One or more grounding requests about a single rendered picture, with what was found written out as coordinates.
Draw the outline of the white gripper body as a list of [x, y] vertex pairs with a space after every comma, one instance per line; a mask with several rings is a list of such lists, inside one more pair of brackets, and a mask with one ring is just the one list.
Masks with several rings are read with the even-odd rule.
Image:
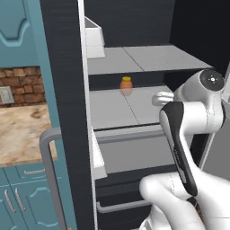
[[173, 101], [174, 94], [169, 92], [159, 92], [152, 97], [154, 106], [163, 106], [168, 102]]

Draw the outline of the grey fridge shelf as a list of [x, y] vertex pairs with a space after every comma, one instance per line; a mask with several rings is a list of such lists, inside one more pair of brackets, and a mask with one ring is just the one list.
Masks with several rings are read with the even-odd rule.
[[152, 97], [159, 92], [170, 91], [166, 85], [134, 88], [128, 97], [119, 89], [91, 91], [93, 128], [101, 130], [157, 124], [161, 107], [152, 104]]
[[122, 74], [209, 68], [209, 64], [175, 47], [106, 48], [105, 57], [88, 60], [88, 74]]

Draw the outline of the grey fridge drawer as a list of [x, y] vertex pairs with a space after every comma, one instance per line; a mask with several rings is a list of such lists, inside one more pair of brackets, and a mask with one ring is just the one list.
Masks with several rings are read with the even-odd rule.
[[160, 125], [95, 130], [107, 173], [173, 164]]

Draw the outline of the black fridge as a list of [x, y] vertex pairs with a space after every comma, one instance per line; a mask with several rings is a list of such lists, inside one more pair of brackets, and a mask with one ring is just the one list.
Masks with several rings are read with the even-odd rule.
[[[107, 46], [172, 43], [224, 74], [230, 63], [230, 0], [84, 0], [84, 17], [98, 22]], [[89, 92], [108, 86], [88, 76]]]

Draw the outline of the white fridge door bin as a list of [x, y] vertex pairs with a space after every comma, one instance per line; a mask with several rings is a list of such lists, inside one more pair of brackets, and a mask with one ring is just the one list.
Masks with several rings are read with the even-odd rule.
[[92, 131], [92, 140], [93, 140], [93, 170], [94, 170], [94, 178], [96, 180], [106, 178], [107, 173], [105, 169], [105, 163], [102, 157], [101, 149], [98, 145], [97, 138]]
[[104, 38], [102, 27], [93, 22], [88, 17], [84, 17], [85, 21], [85, 36], [86, 36], [86, 51], [88, 58], [104, 58]]

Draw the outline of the black fridge drawer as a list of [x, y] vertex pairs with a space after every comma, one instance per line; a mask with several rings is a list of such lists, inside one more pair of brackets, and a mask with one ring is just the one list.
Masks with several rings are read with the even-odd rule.
[[[158, 173], [176, 171], [174, 164], [151, 168], [110, 173], [106, 178], [96, 181], [96, 201], [102, 208], [142, 200], [139, 183], [142, 178]], [[134, 230], [138, 229], [148, 216], [151, 206], [111, 211], [97, 211], [99, 230]]]

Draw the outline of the orange jar with yellow lid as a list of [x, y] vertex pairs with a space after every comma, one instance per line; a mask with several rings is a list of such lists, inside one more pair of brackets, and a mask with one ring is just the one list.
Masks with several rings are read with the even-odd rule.
[[120, 83], [121, 89], [131, 89], [133, 87], [131, 77], [130, 76], [123, 76]]

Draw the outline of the teal tall side panel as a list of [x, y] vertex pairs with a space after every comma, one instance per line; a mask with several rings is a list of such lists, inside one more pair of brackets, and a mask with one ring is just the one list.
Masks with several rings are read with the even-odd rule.
[[[40, 67], [40, 71], [45, 89], [45, 97], [49, 109], [51, 128], [60, 128], [58, 106], [51, 73], [50, 61], [43, 68]], [[77, 230], [75, 211], [67, 174], [66, 157], [62, 138], [51, 141], [49, 143], [49, 147], [53, 158], [60, 198], [65, 213], [67, 230]]]

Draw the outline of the teal drawer front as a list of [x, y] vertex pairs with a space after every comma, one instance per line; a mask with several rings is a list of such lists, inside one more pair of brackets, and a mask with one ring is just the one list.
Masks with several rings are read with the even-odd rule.
[[8, 181], [11, 184], [15, 184], [15, 183], [23, 183], [23, 182], [27, 182], [27, 181], [46, 180], [47, 179], [46, 172], [40, 173], [40, 174], [33, 174], [33, 175], [24, 174], [24, 170], [35, 171], [35, 170], [41, 170], [43, 168], [44, 168], [43, 163], [22, 164], [22, 165], [5, 167], [4, 172], [6, 174]]

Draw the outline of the teal base cupboard door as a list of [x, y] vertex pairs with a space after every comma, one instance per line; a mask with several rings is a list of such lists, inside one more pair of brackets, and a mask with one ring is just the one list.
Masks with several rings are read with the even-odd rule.
[[7, 201], [4, 192], [8, 189], [7, 186], [0, 187], [0, 230], [17, 230], [17, 225], [14, 223], [11, 210], [7, 207]]
[[58, 230], [58, 218], [54, 209], [50, 189], [47, 181], [16, 183], [23, 205], [22, 211], [29, 230]]

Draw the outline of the white wall outlet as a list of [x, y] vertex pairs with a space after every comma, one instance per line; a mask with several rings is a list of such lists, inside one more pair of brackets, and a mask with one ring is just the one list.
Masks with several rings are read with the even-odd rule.
[[3, 104], [14, 103], [13, 94], [9, 86], [0, 87], [0, 97], [2, 99]]

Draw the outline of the teal wall cupboard door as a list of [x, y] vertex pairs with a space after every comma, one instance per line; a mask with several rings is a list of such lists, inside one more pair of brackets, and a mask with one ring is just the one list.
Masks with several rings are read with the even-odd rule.
[[0, 67], [48, 63], [40, 0], [0, 0]]

